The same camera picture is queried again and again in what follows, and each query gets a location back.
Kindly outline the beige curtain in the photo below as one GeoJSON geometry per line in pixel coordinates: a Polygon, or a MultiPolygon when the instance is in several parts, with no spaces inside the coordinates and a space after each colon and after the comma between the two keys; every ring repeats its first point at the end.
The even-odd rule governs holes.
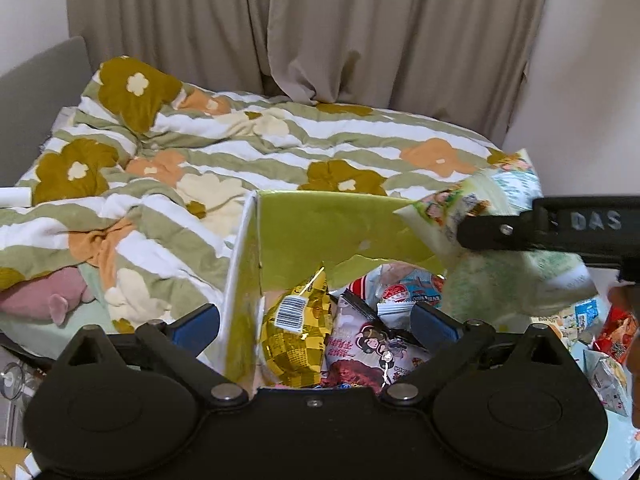
{"type": "Polygon", "coordinates": [[[506,137],[546,0],[67,0],[92,65],[352,103],[506,137]]]}

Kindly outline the pale green snack bag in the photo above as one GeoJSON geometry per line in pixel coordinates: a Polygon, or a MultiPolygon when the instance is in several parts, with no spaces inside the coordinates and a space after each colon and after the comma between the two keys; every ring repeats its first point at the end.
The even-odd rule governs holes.
{"type": "Polygon", "coordinates": [[[490,152],[489,166],[395,211],[446,269],[442,310],[459,321],[480,318],[513,330],[597,295],[578,255],[473,252],[457,241],[466,216],[494,220],[532,209],[541,186],[528,154],[490,152]]]}

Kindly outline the light blue daisy sheet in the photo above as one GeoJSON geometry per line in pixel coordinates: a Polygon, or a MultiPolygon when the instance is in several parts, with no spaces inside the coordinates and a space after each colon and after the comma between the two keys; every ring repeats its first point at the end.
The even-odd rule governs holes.
{"type": "MultiPolygon", "coordinates": [[[[600,333],[610,310],[611,304],[606,294],[617,284],[617,272],[593,268],[588,271],[597,289],[593,299],[597,301],[599,316],[589,327],[591,335],[595,337],[600,333]]],[[[597,479],[630,479],[639,467],[639,442],[634,440],[638,432],[629,417],[609,410],[605,414],[608,418],[608,433],[590,472],[597,479]]]]}

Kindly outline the pink snack bag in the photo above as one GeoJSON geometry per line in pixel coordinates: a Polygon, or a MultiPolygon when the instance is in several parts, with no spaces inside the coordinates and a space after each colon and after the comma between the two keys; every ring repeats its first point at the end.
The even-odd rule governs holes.
{"type": "Polygon", "coordinates": [[[445,277],[403,262],[384,263],[351,282],[347,289],[362,299],[389,328],[410,330],[417,302],[439,308],[445,277]]]}

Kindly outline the red white cartoon snack bag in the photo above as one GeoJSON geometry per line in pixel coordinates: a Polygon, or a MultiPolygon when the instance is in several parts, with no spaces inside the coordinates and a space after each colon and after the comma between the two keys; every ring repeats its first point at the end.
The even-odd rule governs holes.
{"type": "Polygon", "coordinates": [[[346,290],[337,299],[320,373],[323,388],[369,387],[379,393],[432,358],[413,336],[387,327],[346,290]]]}

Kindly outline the white tissue roll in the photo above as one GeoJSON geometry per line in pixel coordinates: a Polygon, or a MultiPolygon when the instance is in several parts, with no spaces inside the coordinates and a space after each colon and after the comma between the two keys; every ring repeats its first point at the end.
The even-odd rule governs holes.
{"type": "Polygon", "coordinates": [[[32,206],[32,190],[21,186],[0,188],[1,208],[27,208],[32,206]]]}

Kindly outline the pink plush toy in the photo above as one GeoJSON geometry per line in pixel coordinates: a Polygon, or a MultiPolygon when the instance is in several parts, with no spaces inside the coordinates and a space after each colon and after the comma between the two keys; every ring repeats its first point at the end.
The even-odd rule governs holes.
{"type": "Polygon", "coordinates": [[[66,266],[44,278],[16,284],[2,292],[1,311],[62,326],[73,310],[95,299],[76,266],[66,266]]]}

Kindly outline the green cardboard snack box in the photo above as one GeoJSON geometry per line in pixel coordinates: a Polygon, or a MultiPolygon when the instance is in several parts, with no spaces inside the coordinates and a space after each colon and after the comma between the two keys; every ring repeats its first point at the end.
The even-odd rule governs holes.
{"type": "Polygon", "coordinates": [[[248,392],[257,387],[259,333],[267,292],[284,292],[326,268],[331,288],[383,263],[442,274],[442,263],[396,212],[403,198],[337,192],[260,191],[247,197],[236,236],[220,329],[206,354],[248,392]]]}

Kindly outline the yellow checkered snack bag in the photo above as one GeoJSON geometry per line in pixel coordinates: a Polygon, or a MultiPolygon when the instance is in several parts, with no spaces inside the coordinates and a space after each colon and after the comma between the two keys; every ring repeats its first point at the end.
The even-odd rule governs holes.
{"type": "Polygon", "coordinates": [[[320,384],[326,340],[333,328],[331,307],[326,269],[319,266],[266,311],[259,350],[270,382],[288,388],[320,384]]]}

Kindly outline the floral striped duvet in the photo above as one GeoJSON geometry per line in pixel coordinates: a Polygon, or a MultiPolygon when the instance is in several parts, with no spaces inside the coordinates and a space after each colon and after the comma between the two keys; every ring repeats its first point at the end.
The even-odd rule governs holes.
{"type": "Polygon", "coordinates": [[[1,286],[92,266],[118,330],[221,300],[247,196],[420,200],[489,166],[477,133],[354,104],[213,92],[135,58],[104,62],[1,211],[1,286]]]}

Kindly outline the grey headboard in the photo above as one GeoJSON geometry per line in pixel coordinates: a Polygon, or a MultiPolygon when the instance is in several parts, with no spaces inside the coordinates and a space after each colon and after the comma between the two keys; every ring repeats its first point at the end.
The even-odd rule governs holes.
{"type": "Polygon", "coordinates": [[[50,136],[58,112],[79,103],[91,75],[85,40],[73,37],[1,76],[3,186],[20,180],[50,136]]]}

